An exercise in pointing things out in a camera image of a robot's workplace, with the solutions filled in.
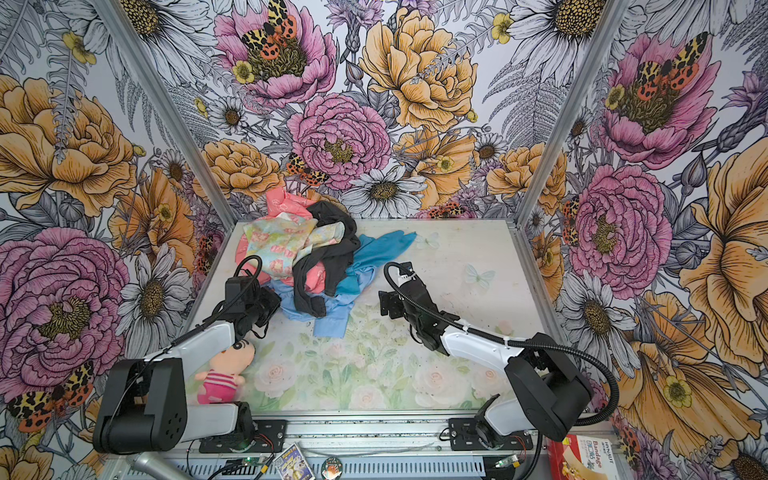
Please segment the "light blue shirt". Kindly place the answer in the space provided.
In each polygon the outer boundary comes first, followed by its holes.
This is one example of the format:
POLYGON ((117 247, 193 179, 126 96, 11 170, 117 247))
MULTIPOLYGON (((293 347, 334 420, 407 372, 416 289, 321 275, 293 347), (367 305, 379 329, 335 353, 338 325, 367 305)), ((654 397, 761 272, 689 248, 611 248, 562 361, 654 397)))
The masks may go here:
POLYGON ((349 269, 350 277, 345 278, 338 286, 335 296, 327 296, 322 292, 325 286, 325 267, 322 263, 312 267, 305 283, 309 287, 311 299, 323 300, 326 315, 320 318, 308 313, 299 312, 294 302, 294 285, 283 280, 271 280, 268 286, 280 297, 282 313, 286 318, 298 322, 314 322, 315 337, 343 338, 346 333, 348 317, 356 299, 373 282, 376 268, 363 266, 349 269))

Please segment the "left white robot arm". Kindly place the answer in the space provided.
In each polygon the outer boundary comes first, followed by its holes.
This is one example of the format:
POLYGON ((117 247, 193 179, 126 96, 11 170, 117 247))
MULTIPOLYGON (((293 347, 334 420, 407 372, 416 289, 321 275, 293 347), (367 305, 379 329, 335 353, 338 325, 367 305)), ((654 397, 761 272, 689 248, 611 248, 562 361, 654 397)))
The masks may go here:
POLYGON ((199 325, 155 353, 116 363, 108 372, 94 448, 128 455, 214 437, 247 444, 255 435, 248 404, 224 393, 191 405, 185 382, 216 356, 245 351, 247 333, 267 325, 279 305, 279 296, 256 276, 231 277, 224 300, 199 325))

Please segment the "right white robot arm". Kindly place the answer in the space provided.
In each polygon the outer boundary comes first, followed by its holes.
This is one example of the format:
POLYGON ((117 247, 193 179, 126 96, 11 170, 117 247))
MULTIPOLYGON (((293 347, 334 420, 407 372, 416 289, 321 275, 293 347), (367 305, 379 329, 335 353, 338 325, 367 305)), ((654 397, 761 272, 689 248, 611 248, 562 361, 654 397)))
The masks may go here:
POLYGON ((599 423, 584 410, 592 402, 591 384, 572 357, 575 352, 544 334, 529 339, 501 337, 440 310, 420 277, 400 267, 391 287, 379 293, 381 313, 407 321, 414 338, 428 350, 469 360, 506 379, 514 397, 492 396, 475 416, 474 436, 487 449, 498 449, 510 436, 535 430, 563 440, 576 426, 599 423))

